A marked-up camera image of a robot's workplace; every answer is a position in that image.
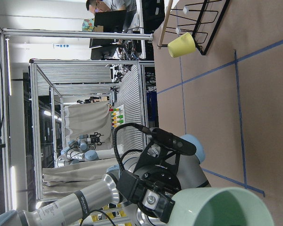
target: yellow cup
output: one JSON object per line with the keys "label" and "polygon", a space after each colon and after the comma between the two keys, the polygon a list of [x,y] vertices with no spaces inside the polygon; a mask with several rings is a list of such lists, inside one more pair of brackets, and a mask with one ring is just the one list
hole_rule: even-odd
{"label": "yellow cup", "polygon": [[190,33],[185,33],[168,44],[171,57],[176,58],[196,50],[195,42]]}

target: person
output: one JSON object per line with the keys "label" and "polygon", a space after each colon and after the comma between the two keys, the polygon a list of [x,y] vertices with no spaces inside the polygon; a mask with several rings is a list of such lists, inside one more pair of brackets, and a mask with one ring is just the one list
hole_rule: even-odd
{"label": "person", "polygon": [[118,10],[130,11],[132,6],[135,6],[134,2],[134,0],[87,0],[86,8],[93,14]]}

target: screw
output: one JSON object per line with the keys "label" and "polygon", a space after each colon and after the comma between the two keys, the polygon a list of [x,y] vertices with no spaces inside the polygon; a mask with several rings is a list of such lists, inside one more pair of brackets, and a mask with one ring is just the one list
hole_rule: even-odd
{"label": "screw", "polygon": [[153,195],[149,195],[149,196],[147,197],[147,202],[148,202],[149,204],[155,203],[155,197],[154,197]]}

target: drying rack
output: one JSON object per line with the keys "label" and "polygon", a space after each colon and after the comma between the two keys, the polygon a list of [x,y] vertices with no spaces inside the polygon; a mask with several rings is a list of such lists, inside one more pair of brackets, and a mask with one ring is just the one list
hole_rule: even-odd
{"label": "drying rack", "polygon": [[[218,4],[218,9],[212,10],[214,8],[213,4],[216,3]],[[183,9],[178,9],[172,8],[173,0],[170,0],[166,9],[158,49],[167,47],[167,44],[162,44],[166,32],[177,35],[190,32],[195,41],[196,48],[202,55],[206,55],[229,3],[230,0],[204,0],[203,2],[187,4]],[[207,20],[205,15],[209,15],[213,19]],[[182,20],[180,23],[182,24],[178,24],[177,27],[167,26],[170,16],[180,18]]]}

